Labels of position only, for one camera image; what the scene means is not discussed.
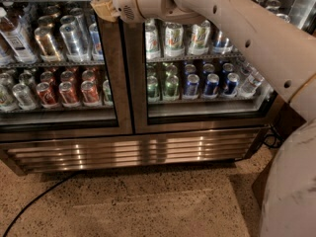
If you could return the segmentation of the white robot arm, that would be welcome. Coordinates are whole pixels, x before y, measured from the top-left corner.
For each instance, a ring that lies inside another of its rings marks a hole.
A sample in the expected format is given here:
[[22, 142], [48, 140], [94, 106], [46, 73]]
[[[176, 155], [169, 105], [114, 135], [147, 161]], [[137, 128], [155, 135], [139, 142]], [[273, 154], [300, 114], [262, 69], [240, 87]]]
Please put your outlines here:
[[316, 39], [251, 0], [92, 0], [108, 22], [210, 20], [305, 120], [279, 149], [260, 237], [316, 237]]

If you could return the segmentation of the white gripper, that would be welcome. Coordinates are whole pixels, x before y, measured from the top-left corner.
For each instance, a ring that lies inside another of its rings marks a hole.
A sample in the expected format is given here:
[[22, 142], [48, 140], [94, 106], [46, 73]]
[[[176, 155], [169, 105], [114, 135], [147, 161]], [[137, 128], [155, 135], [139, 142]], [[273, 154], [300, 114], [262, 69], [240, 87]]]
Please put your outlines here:
[[107, 22], [113, 23], [120, 17], [131, 24], [145, 21], [139, 3], [140, 0], [92, 0], [91, 6], [97, 16]]

